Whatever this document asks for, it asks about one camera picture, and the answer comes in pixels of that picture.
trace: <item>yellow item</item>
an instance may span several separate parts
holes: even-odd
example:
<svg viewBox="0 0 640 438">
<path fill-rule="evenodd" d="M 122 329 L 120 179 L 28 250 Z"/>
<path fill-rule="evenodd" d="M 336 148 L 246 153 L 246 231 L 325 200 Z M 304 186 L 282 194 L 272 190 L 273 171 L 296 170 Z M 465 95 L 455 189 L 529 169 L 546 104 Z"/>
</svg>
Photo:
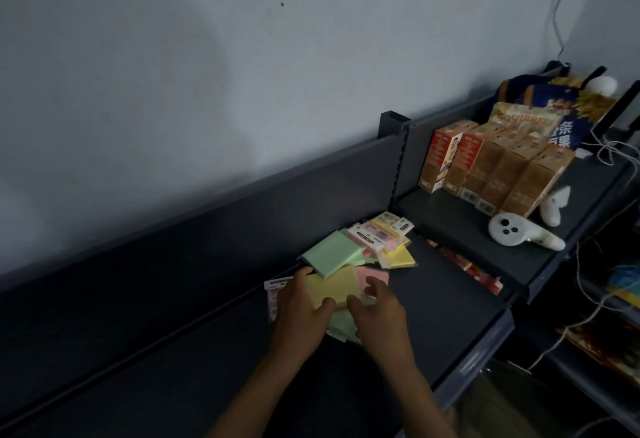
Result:
<svg viewBox="0 0 640 438">
<path fill-rule="evenodd" d="M 405 246 L 400 246 L 395 251 L 387 253 L 387 259 L 391 268 L 412 268 L 415 259 Z"/>
<path fill-rule="evenodd" d="M 314 308 L 322 305 L 324 298 L 333 298 L 337 306 L 344 306 L 347 295 L 360 296 L 360 284 L 353 266 L 344 266 L 324 278 L 314 273 L 307 276 L 307 289 L 314 302 Z"/>
</svg>

